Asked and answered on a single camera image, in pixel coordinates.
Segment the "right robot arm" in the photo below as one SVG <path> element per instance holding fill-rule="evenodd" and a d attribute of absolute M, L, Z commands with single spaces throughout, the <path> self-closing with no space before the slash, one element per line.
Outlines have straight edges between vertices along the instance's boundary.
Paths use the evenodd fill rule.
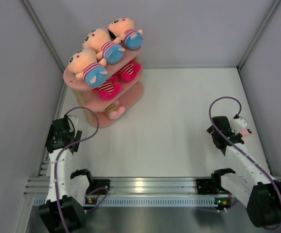
<path fill-rule="evenodd" d="M 247 121 L 235 116 L 211 118 L 207 129 L 215 147 L 228 160 L 227 168 L 215 170 L 210 178 L 197 179 L 199 195 L 229 194 L 245 206 L 255 227 L 281 224 L 281 181 L 262 170 L 249 153 L 243 136 L 251 134 Z"/>

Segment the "pink frog toy striped shirt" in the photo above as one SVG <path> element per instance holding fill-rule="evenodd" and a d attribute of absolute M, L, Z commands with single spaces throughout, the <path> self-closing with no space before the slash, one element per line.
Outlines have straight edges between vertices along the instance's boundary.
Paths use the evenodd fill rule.
<path fill-rule="evenodd" d="M 115 120 L 118 119 L 124 112 L 125 107 L 119 105 L 119 100 L 115 100 L 109 106 L 107 106 L 104 110 L 105 114 L 111 119 Z"/>

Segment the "peach pig toy blue shorts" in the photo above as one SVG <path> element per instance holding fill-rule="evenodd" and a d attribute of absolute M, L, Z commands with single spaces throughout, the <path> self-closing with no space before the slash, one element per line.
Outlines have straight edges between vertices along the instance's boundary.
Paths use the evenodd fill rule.
<path fill-rule="evenodd" d="M 105 58 L 108 64 L 113 65 L 124 56 L 125 48 L 120 43 L 120 38 L 112 39 L 105 28 L 98 28 L 85 37 L 83 48 L 93 50 L 98 60 Z"/>

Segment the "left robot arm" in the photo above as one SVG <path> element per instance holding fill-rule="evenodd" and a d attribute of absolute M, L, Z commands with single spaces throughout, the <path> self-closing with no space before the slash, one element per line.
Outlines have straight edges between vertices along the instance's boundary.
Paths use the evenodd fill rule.
<path fill-rule="evenodd" d="M 95 182 L 87 169 L 73 170 L 73 155 L 78 151 L 82 131 L 78 118 L 67 115 L 54 120 L 45 147 L 50 159 L 50 183 L 45 203 L 38 213 L 51 233 L 71 233 L 86 226 L 83 201 L 94 190 Z"/>

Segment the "black-haired boy doll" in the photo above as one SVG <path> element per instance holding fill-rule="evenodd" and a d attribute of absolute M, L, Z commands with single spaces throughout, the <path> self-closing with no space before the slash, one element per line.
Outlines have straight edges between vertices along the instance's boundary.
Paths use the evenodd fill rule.
<path fill-rule="evenodd" d="M 142 47 L 144 38 L 143 30 L 137 30 L 135 25 L 130 18 L 118 18 L 108 25 L 108 32 L 112 39 L 120 39 L 129 50 L 137 50 Z"/>

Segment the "white panda toy yellow glasses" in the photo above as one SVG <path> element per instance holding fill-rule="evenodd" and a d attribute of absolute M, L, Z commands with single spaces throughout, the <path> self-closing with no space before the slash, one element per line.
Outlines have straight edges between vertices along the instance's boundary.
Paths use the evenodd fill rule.
<path fill-rule="evenodd" d="M 118 83 L 118 77 L 112 76 L 107 79 L 100 87 L 94 88 L 94 91 L 98 92 L 98 95 L 103 100 L 114 99 L 121 91 L 122 85 Z"/>

